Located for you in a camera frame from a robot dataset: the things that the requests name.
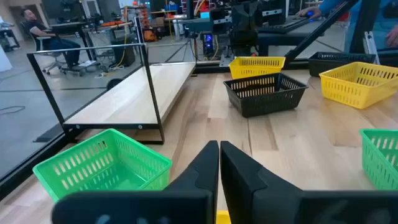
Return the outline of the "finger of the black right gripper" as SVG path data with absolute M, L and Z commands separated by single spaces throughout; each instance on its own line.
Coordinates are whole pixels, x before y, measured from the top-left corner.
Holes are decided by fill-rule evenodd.
M 244 44 L 244 32 L 237 29 L 231 30 L 231 48 L 235 56 L 245 56 L 246 46 Z
M 257 31 L 255 28 L 249 27 L 246 31 L 246 43 L 248 46 L 253 47 L 256 50 L 257 55 L 259 55 L 259 49 L 257 46 Z

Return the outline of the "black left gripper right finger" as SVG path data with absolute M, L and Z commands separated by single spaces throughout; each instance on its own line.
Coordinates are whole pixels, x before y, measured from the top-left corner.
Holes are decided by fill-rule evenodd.
M 398 224 L 396 190 L 302 190 L 228 141 L 220 150 L 232 224 Z

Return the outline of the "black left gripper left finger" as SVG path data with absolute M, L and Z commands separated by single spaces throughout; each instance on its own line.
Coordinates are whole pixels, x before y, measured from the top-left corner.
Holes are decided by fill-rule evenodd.
M 165 189 L 71 194 L 52 209 L 53 224 L 215 224 L 219 145 L 209 141 Z

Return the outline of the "yellow plastic basket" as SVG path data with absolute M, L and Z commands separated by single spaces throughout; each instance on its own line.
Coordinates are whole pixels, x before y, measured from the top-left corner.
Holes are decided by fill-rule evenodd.
M 218 210 L 216 213 L 216 224 L 231 224 L 227 210 Z
M 285 57 L 236 57 L 229 69 L 233 79 L 240 79 L 279 73 L 284 63 Z
M 319 74 L 324 98 L 365 109 L 398 91 L 398 68 L 353 62 Z

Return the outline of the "black plastic basket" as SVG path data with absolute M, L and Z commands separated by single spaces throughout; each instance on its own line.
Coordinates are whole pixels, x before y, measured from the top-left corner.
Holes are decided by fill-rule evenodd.
M 283 73 L 223 82 L 230 103 L 245 118 L 298 107 L 308 86 Z
M 374 54 L 346 54 L 336 52 L 316 52 L 308 59 L 308 69 L 312 77 L 353 62 L 373 63 Z

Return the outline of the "green plastic basket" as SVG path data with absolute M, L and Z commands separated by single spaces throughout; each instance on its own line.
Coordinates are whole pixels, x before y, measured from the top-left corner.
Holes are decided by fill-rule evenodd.
M 54 202 L 80 191 L 162 190 L 172 161 L 107 129 L 37 164 L 33 172 Z
M 361 129 L 362 167 L 379 190 L 398 190 L 398 129 Z

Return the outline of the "black backlit keyboard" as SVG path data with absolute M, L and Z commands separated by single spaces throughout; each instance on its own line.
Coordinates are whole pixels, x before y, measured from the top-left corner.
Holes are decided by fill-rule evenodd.
M 265 22 L 262 27 L 258 28 L 258 33 L 276 33 L 286 34 L 292 30 L 308 24 L 310 20 L 306 17 L 288 16 L 284 22 L 274 21 Z

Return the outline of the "computer tower with blue light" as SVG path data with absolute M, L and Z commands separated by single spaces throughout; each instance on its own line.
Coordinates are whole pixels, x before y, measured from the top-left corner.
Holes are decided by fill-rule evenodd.
M 203 33 L 201 35 L 201 40 L 203 43 L 203 54 L 206 57 L 210 57 L 214 55 L 214 46 L 213 46 L 213 35 L 211 33 Z

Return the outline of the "black side support strut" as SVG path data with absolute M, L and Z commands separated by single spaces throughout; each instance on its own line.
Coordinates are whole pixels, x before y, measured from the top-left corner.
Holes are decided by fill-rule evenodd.
M 308 35 L 296 48 L 290 50 L 285 55 L 285 65 L 295 61 L 295 58 L 304 51 L 313 41 L 315 41 L 324 31 L 326 31 L 337 19 L 346 11 L 351 9 L 359 0 L 345 0 L 341 6 L 332 13 L 329 18 L 323 21 L 310 35 Z M 381 0 L 362 0 L 358 20 L 356 22 L 353 39 L 349 48 L 349 53 L 365 53 L 363 38 L 366 31 L 372 31 L 374 22 L 379 12 Z

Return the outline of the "person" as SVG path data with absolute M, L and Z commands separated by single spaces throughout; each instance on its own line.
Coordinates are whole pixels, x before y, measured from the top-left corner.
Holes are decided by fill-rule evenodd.
M 21 15 L 25 18 L 24 28 L 39 44 L 39 50 L 60 50 L 60 49 L 73 49 L 79 48 L 80 44 L 65 39 L 64 44 L 60 43 L 57 35 L 54 33 L 46 32 L 47 28 L 40 23 L 35 14 L 30 9 L 23 9 Z
M 308 13 L 312 15 L 310 19 L 326 17 L 330 12 L 343 3 L 345 0 L 323 0 L 319 6 L 308 7 L 297 13 L 300 17 L 307 17 Z M 349 52 L 351 42 L 354 36 L 354 30 L 360 13 L 363 0 L 359 0 L 351 9 L 349 16 L 349 25 L 345 31 L 344 51 Z M 398 0 L 381 0 L 378 7 L 378 13 L 373 25 L 373 36 L 378 50 L 387 49 L 388 53 L 398 53 Z

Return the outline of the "orange equipment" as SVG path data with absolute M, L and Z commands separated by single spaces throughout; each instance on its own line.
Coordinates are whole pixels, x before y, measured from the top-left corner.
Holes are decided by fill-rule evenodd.
M 157 36 L 157 31 L 154 29 L 143 28 L 142 32 L 143 32 L 145 42 L 157 42 L 159 40 L 158 36 Z

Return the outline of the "black computer tower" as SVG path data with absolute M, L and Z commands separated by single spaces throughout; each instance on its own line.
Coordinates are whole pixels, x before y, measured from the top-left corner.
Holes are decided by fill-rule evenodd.
M 111 44 L 123 45 L 123 44 L 131 44 L 132 42 L 133 40 L 129 36 L 127 36 L 127 39 L 125 39 L 125 36 L 123 36 L 115 38 L 114 40 L 111 41 Z M 113 52 L 114 52 L 116 65 L 123 65 L 125 67 L 129 67 L 135 62 L 136 57 L 134 53 L 134 47 L 132 46 L 113 48 Z

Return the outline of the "black round object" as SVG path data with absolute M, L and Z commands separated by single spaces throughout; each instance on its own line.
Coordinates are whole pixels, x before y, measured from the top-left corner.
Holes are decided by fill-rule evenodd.
M 114 88 L 116 85 L 118 85 L 122 81 L 123 81 L 123 79 L 121 79 L 121 78 L 111 79 L 106 85 L 106 90 L 107 91 L 111 90 L 112 88 Z

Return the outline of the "black office desk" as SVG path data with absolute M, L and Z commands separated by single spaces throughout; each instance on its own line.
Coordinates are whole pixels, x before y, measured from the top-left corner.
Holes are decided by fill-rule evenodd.
M 79 38 L 83 41 L 83 48 L 75 47 L 73 50 L 85 50 L 88 58 L 93 60 L 96 58 L 95 53 L 92 53 L 91 50 L 88 50 L 88 47 L 93 46 L 93 42 L 90 37 L 89 30 L 85 28 L 85 22 L 70 22 L 64 24 L 54 24 L 50 26 L 50 30 L 57 35 L 57 39 L 60 43 L 64 44 L 65 39 L 61 39 L 60 35 L 72 35 L 78 34 Z

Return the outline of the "black monitor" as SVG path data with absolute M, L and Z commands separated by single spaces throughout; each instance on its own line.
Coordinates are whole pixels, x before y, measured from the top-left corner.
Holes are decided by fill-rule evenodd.
M 72 19 L 85 15 L 79 0 L 42 0 L 42 6 L 50 19 Z

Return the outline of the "grey office chair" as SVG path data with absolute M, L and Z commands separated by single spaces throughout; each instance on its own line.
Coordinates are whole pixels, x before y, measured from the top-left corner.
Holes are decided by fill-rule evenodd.
M 53 57 L 54 63 L 44 67 L 42 71 L 50 75 L 50 71 L 57 67 L 62 73 L 75 72 L 81 76 L 79 69 L 80 48 L 81 45 L 67 39 L 61 39 L 59 36 L 34 36 L 30 35 L 36 44 L 36 51 L 51 51 L 42 54 L 43 56 Z

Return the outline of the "silver metal bracket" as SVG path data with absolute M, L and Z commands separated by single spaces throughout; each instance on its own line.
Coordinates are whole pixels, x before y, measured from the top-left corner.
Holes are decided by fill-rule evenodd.
M 372 31 L 369 31 L 369 32 L 366 31 L 364 33 L 363 47 L 364 47 L 364 51 L 365 51 L 366 54 L 372 54 L 372 55 L 375 56 L 374 64 L 379 65 L 380 64 L 380 60 L 379 60 L 377 47 L 376 47 L 376 43 L 374 41 L 374 36 L 373 36 L 373 32 Z

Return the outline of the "wooden shelf with black frame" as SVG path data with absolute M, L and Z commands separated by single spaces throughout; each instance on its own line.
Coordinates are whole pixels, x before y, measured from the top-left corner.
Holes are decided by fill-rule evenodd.
M 150 64 L 140 20 L 136 18 L 135 22 L 138 35 L 135 47 L 141 55 L 141 66 L 129 72 L 115 87 L 100 93 L 68 117 L 63 116 L 35 58 L 36 54 L 27 54 L 28 61 L 63 129 L 62 138 L 67 142 L 75 142 L 77 135 L 84 130 L 109 128 L 157 130 L 160 138 L 144 140 L 143 144 L 165 142 L 163 123 L 197 63 Z

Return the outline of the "black aluminium table frame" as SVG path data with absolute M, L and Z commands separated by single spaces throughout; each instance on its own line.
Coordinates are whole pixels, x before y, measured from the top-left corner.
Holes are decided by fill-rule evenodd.
M 307 58 L 298 58 L 287 62 L 284 70 L 304 70 L 308 68 Z M 193 76 L 227 72 L 227 68 L 220 68 L 216 63 L 199 63 L 193 70 Z M 7 174 L 0 178 L 0 200 L 11 194 L 23 181 L 28 179 L 33 174 L 33 166 L 42 162 L 44 159 L 48 159 L 50 156 L 54 156 L 56 152 L 59 152 L 62 147 L 68 143 L 75 143 L 78 135 L 83 133 L 83 129 L 71 129 L 68 133 L 59 131 L 53 134 L 53 138 L 45 142 L 43 146 L 38 148 L 26 159 L 16 165 Z

